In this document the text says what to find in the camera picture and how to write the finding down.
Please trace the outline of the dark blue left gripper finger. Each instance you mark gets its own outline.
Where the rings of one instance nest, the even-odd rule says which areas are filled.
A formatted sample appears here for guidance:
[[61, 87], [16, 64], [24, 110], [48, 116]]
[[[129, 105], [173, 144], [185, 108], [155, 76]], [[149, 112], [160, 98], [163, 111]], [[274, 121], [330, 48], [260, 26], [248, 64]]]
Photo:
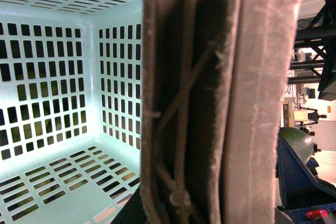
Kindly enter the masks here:
[[318, 196], [312, 173], [284, 137], [278, 139], [277, 171], [284, 207], [311, 207], [316, 204]]

